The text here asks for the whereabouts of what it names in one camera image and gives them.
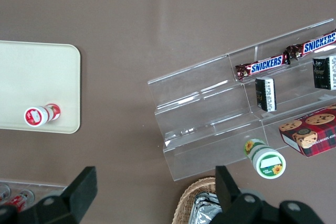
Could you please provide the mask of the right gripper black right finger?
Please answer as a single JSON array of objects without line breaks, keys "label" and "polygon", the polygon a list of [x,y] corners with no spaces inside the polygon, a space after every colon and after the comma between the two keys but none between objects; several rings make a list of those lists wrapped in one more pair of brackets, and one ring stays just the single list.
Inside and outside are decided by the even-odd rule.
[{"label": "right gripper black right finger", "polygon": [[261,218],[263,203],[251,193],[242,193],[226,166],[215,168],[216,195],[222,212],[214,223],[257,223]]}]

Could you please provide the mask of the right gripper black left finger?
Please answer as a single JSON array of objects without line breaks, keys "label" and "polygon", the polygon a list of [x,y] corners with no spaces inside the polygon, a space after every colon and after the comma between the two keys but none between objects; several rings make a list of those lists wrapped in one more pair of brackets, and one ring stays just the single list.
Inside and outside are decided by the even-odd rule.
[{"label": "right gripper black left finger", "polygon": [[60,195],[33,207],[34,223],[80,223],[98,192],[97,170],[87,166]]}]

